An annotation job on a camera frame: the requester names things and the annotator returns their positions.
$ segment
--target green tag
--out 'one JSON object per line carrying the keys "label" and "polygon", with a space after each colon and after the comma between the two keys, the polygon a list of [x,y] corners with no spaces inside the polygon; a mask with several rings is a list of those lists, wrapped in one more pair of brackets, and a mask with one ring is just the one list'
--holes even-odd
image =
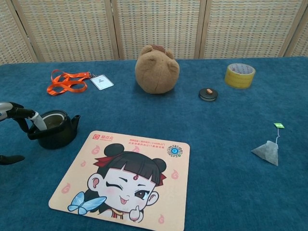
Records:
{"label": "green tag", "polygon": [[284,126],[281,123],[274,123],[276,128],[284,128]]}

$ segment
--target cartoon hand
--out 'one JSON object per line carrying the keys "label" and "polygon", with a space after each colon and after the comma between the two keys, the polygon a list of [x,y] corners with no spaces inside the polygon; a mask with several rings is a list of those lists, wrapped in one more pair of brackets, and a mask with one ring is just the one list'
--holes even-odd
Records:
{"label": "cartoon hand", "polygon": [[142,213],[140,212],[139,210],[139,206],[136,206],[136,209],[132,209],[129,213],[129,219],[131,219],[132,221],[137,221],[139,222],[138,220],[142,220],[143,218],[143,215]]}

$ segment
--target brown plush toy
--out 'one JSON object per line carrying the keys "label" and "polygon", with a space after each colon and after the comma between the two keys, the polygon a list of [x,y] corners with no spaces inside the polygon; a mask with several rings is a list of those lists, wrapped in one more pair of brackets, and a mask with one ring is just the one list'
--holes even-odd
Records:
{"label": "brown plush toy", "polygon": [[135,66],[137,83],[150,94],[162,94],[173,89],[179,73],[180,67],[172,51],[156,45],[146,45]]}

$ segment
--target cartoon girl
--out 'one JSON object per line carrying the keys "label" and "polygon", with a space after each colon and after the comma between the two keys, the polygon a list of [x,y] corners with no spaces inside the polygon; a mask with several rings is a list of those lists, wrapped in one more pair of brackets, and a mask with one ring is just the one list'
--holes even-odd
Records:
{"label": "cartoon girl", "polygon": [[106,217],[141,222],[144,208],[155,204],[159,198],[154,188],[163,185],[166,177],[162,172],[166,163],[162,159],[124,151],[119,143],[108,145],[104,154],[106,157],[96,159],[98,162],[94,165],[99,168],[88,179],[84,203],[104,198],[104,203],[91,212],[98,210]]}

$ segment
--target yellow tape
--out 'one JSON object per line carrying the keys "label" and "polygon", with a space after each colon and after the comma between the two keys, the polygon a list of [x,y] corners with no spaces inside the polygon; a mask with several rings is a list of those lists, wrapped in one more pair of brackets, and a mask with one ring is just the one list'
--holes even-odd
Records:
{"label": "yellow tape", "polygon": [[246,64],[230,64],[227,68],[225,82],[231,87],[245,89],[250,87],[256,70]]}

